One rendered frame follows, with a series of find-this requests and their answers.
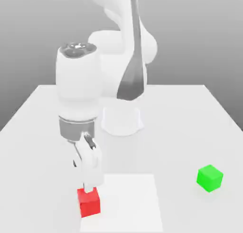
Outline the small green cube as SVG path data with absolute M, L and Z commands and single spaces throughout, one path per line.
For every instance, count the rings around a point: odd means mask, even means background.
M 198 170 L 196 182 L 207 192 L 220 188 L 224 174 L 212 165 Z

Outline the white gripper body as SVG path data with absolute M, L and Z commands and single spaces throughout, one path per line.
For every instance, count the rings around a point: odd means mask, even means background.
M 94 188 L 103 184 L 104 174 L 102 170 L 102 152 L 98 145 L 90 148 L 85 139 L 75 143 L 75 147 L 82 161 L 77 164 L 81 172 L 81 181 L 84 188 Z

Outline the small red cube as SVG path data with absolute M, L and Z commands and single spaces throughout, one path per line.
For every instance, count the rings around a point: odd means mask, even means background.
M 96 187 L 89 193 L 86 193 L 83 188 L 80 188 L 77 190 L 77 195 L 82 218 L 101 212 L 100 197 Z

